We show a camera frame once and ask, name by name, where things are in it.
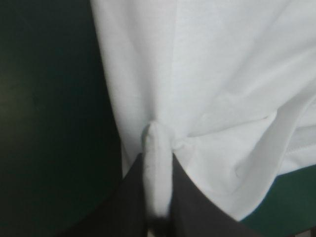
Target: stitched seam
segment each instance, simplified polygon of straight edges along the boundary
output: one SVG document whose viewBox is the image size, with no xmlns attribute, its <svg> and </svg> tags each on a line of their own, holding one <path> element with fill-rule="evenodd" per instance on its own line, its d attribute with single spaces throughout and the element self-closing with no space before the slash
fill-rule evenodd
<svg viewBox="0 0 316 237">
<path fill-rule="evenodd" d="M 308 145 L 305 145 L 305 146 L 299 146 L 299 147 L 290 149 L 290 150 L 287 151 L 285 154 L 286 154 L 286 155 L 289 155 L 289 154 L 292 154 L 292 153 L 295 153 L 295 152 L 299 152 L 299 151 L 301 151 L 301 150 L 305 150 L 305 149 L 308 149 L 308 148 L 311 148 L 311 147 L 314 147 L 314 146 L 316 146 L 316 143 L 308 144 Z"/>
</svg>

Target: white t-shirt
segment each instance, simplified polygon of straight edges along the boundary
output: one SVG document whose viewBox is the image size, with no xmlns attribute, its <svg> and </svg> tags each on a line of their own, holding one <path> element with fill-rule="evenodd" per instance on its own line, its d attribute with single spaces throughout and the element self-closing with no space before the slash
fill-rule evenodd
<svg viewBox="0 0 316 237">
<path fill-rule="evenodd" d="M 236 220 L 277 175 L 316 164 L 315 0 L 91 5 L 123 172 L 143 152 L 144 134 L 147 172 L 155 174 L 147 189 L 165 187 L 149 197 L 158 200 L 154 214 L 170 198 L 172 152 Z"/>
</svg>

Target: dark green background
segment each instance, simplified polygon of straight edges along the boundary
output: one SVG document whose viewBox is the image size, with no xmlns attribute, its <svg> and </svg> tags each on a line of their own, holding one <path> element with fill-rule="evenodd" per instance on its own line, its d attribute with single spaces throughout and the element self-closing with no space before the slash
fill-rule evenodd
<svg viewBox="0 0 316 237">
<path fill-rule="evenodd" d="M 120 148 L 87 0 L 0 0 L 0 236 L 51 237 L 120 180 Z M 244 223 L 316 225 L 316 166 L 278 177 Z"/>
</svg>

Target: dark green surface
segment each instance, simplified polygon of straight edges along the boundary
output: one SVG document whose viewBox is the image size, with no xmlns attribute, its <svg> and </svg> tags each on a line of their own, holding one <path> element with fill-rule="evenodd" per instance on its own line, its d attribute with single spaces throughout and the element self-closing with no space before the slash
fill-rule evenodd
<svg viewBox="0 0 316 237">
<path fill-rule="evenodd" d="M 316 226 L 316 166 L 277 177 L 261 205 L 243 222 L 268 237 Z"/>
<path fill-rule="evenodd" d="M 119 139 L 87 0 L 0 0 L 0 237 L 50 237 L 120 180 Z M 244 223 L 316 225 L 316 166 L 277 178 Z"/>
</svg>

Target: dark green wall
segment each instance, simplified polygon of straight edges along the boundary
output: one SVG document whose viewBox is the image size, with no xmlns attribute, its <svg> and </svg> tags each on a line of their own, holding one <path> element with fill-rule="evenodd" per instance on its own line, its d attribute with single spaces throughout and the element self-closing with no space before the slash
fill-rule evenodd
<svg viewBox="0 0 316 237">
<path fill-rule="evenodd" d="M 0 237 L 51 237 L 120 180 L 88 0 L 0 0 Z M 316 225 L 316 166 L 283 175 L 244 223 Z"/>
</svg>

